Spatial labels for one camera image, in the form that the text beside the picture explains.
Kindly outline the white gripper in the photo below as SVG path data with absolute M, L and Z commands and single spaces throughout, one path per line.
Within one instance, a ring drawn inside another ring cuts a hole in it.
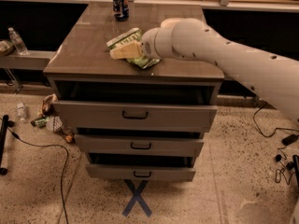
M 172 51 L 172 30 L 170 28 L 153 28 L 142 35 L 141 46 L 133 40 L 129 43 L 112 49 L 109 54 L 115 59 L 138 58 L 143 53 L 151 59 L 171 58 Z

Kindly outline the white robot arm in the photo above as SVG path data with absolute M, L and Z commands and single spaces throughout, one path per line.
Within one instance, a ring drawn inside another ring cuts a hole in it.
M 148 30 L 139 42 L 110 51 L 114 59 L 137 58 L 198 60 L 253 91 L 289 119 L 299 120 L 299 62 L 230 41 L 193 18 L 167 19 Z

